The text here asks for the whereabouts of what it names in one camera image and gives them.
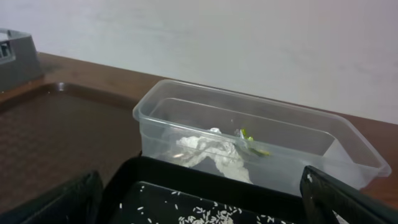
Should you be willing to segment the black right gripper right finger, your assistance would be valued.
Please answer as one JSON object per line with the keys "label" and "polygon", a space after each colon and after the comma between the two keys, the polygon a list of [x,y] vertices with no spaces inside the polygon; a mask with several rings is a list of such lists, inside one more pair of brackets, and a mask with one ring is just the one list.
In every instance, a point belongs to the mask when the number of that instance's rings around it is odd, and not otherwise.
{"label": "black right gripper right finger", "polygon": [[362,194],[342,181],[313,167],[305,166],[300,181],[309,223],[397,224],[397,210]]}

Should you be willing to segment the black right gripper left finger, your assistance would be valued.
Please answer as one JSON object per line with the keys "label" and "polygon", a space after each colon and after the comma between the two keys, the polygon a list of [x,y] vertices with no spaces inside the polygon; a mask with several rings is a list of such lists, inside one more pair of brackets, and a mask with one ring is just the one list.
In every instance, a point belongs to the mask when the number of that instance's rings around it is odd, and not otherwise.
{"label": "black right gripper left finger", "polygon": [[1,214],[1,224],[95,223],[103,193],[97,171],[70,179]]}

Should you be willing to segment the green snack wrapper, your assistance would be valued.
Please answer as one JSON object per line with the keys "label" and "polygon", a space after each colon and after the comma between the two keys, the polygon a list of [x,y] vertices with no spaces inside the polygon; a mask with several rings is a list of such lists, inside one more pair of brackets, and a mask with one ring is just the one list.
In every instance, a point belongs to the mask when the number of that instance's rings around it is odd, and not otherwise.
{"label": "green snack wrapper", "polygon": [[253,137],[247,135],[245,129],[236,129],[234,135],[238,138],[238,140],[234,143],[237,151],[241,151],[246,154],[254,154],[258,157],[270,156],[270,152],[262,149],[255,149],[252,146],[254,139]]}

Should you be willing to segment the white tissue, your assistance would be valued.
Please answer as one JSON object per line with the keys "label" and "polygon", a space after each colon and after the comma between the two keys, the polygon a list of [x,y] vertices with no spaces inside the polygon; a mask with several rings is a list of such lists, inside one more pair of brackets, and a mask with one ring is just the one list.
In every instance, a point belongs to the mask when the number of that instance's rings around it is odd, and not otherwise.
{"label": "white tissue", "polygon": [[249,171],[244,167],[244,159],[234,143],[206,136],[190,136],[180,138],[176,145],[182,147],[181,166],[193,168],[210,159],[224,177],[252,184]]}

